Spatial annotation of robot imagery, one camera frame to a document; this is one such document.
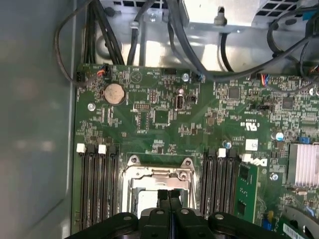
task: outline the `capacitor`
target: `capacitor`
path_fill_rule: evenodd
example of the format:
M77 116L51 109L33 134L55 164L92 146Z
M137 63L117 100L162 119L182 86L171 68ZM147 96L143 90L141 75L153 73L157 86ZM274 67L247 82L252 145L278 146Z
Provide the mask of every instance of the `capacitor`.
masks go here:
M276 140L277 141L284 141L284 134L281 132L276 133Z
M231 146L232 146L232 144L231 144L230 141L226 141L226 140L223 141L223 147L224 148L231 149Z

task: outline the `motherboard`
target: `motherboard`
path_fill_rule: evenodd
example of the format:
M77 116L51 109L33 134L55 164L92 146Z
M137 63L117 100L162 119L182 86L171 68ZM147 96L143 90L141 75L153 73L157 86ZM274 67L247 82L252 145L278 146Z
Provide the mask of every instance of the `motherboard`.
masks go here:
M179 189L206 218L223 211L268 230L280 231L286 205L318 217L319 89L93 64L77 78L96 74L76 93L72 233L122 211L139 216L158 189ZM267 77L283 91L308 84Z

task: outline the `heatsink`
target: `heatsink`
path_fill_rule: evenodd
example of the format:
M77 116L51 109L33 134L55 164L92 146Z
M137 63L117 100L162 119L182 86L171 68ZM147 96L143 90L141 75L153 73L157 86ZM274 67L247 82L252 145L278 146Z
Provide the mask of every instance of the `heatsink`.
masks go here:
M290 145L287 183L319 187L319 145Z

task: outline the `red and blue wire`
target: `red and blue wire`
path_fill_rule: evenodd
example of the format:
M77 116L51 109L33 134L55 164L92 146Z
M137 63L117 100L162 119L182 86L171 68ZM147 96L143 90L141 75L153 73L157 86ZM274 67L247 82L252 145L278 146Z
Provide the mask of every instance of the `red and blue wire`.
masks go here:
M263 86L266 86L269 82L270 76L268 74L261 74L261 83Z

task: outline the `black cable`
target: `black cable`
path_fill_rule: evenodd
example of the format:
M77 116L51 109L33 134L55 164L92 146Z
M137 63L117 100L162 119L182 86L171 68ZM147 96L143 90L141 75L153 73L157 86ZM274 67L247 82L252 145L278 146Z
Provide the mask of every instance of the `black cable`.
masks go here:
M302 49L302 51L301 51L301 54L300 54L300 60L299 60L299 62L300 62L300 74L301 74L303 80L309 81L310 83L309 83L308 85L306 85L306 86L303 86L303 87L301 87L301 88L299 88L299 89L292 90L292 91L279 90L279 89L276 89L276 88L273 88L273 87L271 87L271 86L266 85L266 87L267 87L268 89L271 89L272 91L277 92L277 93L298 93L298 92L300 92L300 91L307 90L307 89L309 89L310 87L312 87L312 86L314 86L314 85L316 85L316 84L318 83L319 77L316 77L316 78L313 79L313 78L307 76L307 75L305 74L305 72L304 72L303 64L304 64L304 58L305 58L305 54L306 54L308 45L309 45L309 42L307 42L307 43L304 45L304 47L303 47L303 49Z
M92 77L90 77L86 82L77 82L76 80L73 80L68 72L66 71L63 62L62 62L62 57L61 57L61 53L60 53L60 47L59 47L59 36L60 36L60 32L61 29L64 27L64 25L70 20L72 19L76 14L78 14L79 12L81 12L82 10L84 10L88 4L90 4L92 0L86 0L83 5L81 5L80 7L78 7L77 9L75 9L70 15L68 15L57 27L55 34L54 34L54 51L55 51L55 55L57 58L57 62L58 65L60 67L60 70L62 71L63 75L65 76L65 78L70 81L74 86L77 87L85 87L87 85L89 85L91 82L93 82L94 80L97 79L97 76L94 75Z
M134 18L134 21L140 22L143 14L156 2L156 0L147 0L141 9L138 11L138 14ZM134 62L134 57L135 57L135 52L136 52L136 47L138 45L138 36L139 36L139 30L137 29L132 29L132 36L131 36L131 48L129 51L128 55L128 61L127 65L133 65Z
M83 49L83 62L89 63L89 39L90 39L90 20L91 20L91 5L87 7L87 15L86 15L86 22L85 22L85 33L84 33L84 49Z
M277 18L275 21L273 21L271 23L271 25L269 26L268 32L267 32L267 43L268 43L269 48L271 49L271 51L275 55L278 55L278 54L281 54L282 52L284 52L275 43L274 36L273 36L274 30L278 27L278 22L281 19L283 19L283 18L286 18L286 17L289 17L289 16L294 16L296 14L300 14L300 13L303 13L303 12L306 12L306 11L316 10L317 8L318 8L318 6L299 8L299 9L296 9L296 10L293 10L293 11L285 13L284 15L282 15L279 18ZM291 60L291 61L293 61L296 64L296 66L299 66L298 71L300 71L300 63L295 57L287 56L286 58Z
M187 39L187 36L185 34L185 31L183 29L182 23L180 21L180 14L179 14L179 8L177 5L177 2L175 0L166 0L169 13L171 15L171 23L173 25L175 34L177 35L177 38L182 46L182 49L184 50L186 56L189 58L191 63L202 73L206 76L207 79L210 79L215 82L229 82L234 79L238 79L241 77L245 77L247 75L253 74L255 72L259 72L264 70L267 67L270 67L274 64L277 64L280 60L285 58L286 56L290 55L292 52L294 52L296 49L299 47L303 46L307 42L309 42L310 38L303 38L293 46L291 46L289 49L287 49L285 52L282 54L278 55L277 57L259 65L256 67L253 67L251 69L238 72L232 75L225 75L225 76L217 76L217 75L212 75L210 72L207 71L207 69L203 66L195 52L193 51L192 47L189 44L189 41Z
M112 45L112 43L111 43L111 41L109 39L109 36L108 36L107 31L105 29L105 26L104 26L104 24L102 22L101 16L99 15L99 11L97 10L97 4L96 4L95 1L94 1L93 4L94 4L93 5L93 9L94 9L95 17L96 17L96 19L98 21L98 24L100 26L103 38L105 40L105 45L106 45L106 47L109 50L110 58L111 58L113 64L117 65L119 63L118 62L118 58L116 57L116 53L115 53L115 50L113 48L113 45Z
M96 15L99 14L100 21L103 24L104 28L107 30L107 36L109 37L109 40L112 43L113 49L115 51L115 55L118 59L118 64L124 65L124 60L123 60L122 53L121 53L121 50L119 47L119 43L118 43L116 36L114 34L114 31L113 31L113 29L112 29L112 27L111 27L111 25L106 17L103 6L99 0L95 0L94 3L95 3Z
M90 37L89 37L89 59L90 59L90 63L91 64L95 64L96 63L96 59L95 59L95 38L96 38L96 34L95 34L95 15L94 15L94 10L92 7L92 4L90 4L88 6L88 8L91 11L91 15L90 15Z
M227 41L228 33L222 33L220 38L220 56L224 63L224 66L226 67L227 71L234 72L234 70L231 68L229 61L227 59L226 55L226 41Z
M188 63L184 57L179 53L179 51L177 50L175 43L174 43L174 30L170 24L170 21L168 21L167 23L167 30L168 30L168 36L169 36L169 42L170 42L170 47L171 50L174 54L174 56L181 62L181 64L188 66L188 68L190 70L192 70L194 73L196 73L197 75L200 75L200 72L197 71L196 68L194 68L194 66L190 63Z

